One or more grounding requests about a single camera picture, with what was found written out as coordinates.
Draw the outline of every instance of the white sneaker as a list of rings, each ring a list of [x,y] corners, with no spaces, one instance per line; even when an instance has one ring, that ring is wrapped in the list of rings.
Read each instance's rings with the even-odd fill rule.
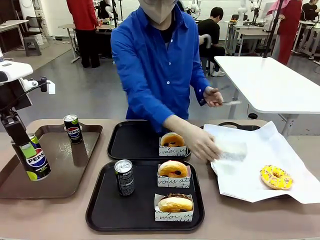
[[[226,75],[224,71],[221,71],[221,69],[219,69],[219,71],[213,71],[213,73],[211,74],[212,77],[222,77]]]

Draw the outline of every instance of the person's right hand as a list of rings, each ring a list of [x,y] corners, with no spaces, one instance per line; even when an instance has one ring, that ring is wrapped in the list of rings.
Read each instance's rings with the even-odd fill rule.
[[[198,126],[188,124],[181,135],[185,145],[199,159],[218,159],[221,151],[215,145],[214,137]]]

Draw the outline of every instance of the blue shirt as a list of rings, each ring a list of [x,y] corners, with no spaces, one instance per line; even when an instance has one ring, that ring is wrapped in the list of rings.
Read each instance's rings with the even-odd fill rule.
[[[174,7],[175,30],[166,48],[141,7],[112,31],[111,47],[127,94],[127,119],[144,119],[160,132],[171,115],[188,119],[190,85],[200,105],[209,82],[200,64],[194,19]]]

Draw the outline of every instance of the glazed donut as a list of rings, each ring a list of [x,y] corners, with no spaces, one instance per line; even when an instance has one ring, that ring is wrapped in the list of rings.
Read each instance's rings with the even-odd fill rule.
[[[162,212],[182,213],[192,211],[194,203],[184,194],[171,193],[159,201],[158,207]]]
[[[165,147],[183,147],[185,146],[185,140],[182,136],[176,134],[175,132],[169,132],[161,138],[161,146]]]
[[[158,169],[158,175],[169,178],[185,178],[188,174],[186,165],[179,161],[166,161]]]
[[[294,183],[292,177],[279,167],[264,166],[260,171],[262,181],[272,189],[288,190]]]

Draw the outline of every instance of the white face mask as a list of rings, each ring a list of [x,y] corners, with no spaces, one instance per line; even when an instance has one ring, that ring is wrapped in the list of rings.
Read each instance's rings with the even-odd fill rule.
[[[144,13],[157,24],[161,24],[176,5],[176,0],[139,0]]]

